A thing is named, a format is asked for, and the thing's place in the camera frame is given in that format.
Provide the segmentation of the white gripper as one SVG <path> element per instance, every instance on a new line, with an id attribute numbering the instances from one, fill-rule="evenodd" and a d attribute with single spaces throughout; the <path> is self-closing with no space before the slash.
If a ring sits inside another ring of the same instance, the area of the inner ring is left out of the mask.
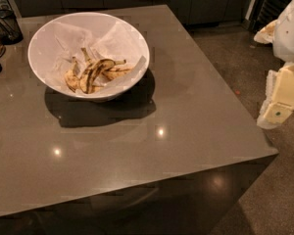
<path id="1" fill-rule="evenodd" d="M 274 55 L 286 63 L 279 71 L 270 70 L 266 100 L 257 118 L 257 126 L 273 129 L 282 125 L 294 112 L 294 0 L 277 20 L 268 23 L 254 36 L 261 44 L 273 46 Z"/>

